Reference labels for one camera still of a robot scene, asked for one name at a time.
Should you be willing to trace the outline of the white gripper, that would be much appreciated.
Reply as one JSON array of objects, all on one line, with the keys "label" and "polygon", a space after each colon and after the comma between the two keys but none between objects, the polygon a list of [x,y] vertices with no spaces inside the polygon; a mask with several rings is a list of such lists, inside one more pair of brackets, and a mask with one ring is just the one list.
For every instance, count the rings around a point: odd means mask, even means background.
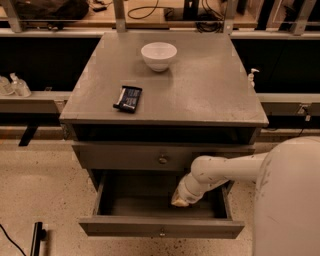
[{"label": "white gripper", "polygon": [[191,176],[184,176],[179,182],[171,204],[176,207],[188,207],[197,203],[208,191],[207,183],[199,183]]}]

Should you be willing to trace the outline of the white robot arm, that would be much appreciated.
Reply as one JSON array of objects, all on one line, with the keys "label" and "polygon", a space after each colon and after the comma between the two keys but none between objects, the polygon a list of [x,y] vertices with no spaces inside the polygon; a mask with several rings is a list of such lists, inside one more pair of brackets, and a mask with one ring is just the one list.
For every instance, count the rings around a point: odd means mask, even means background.
[{"label": "white robot arm", "polygon": [[244,157],[200,156],[171,204],[194,204],[229,180],[256,183],[253,256],[320,256],[319,136],[296,137]]}]

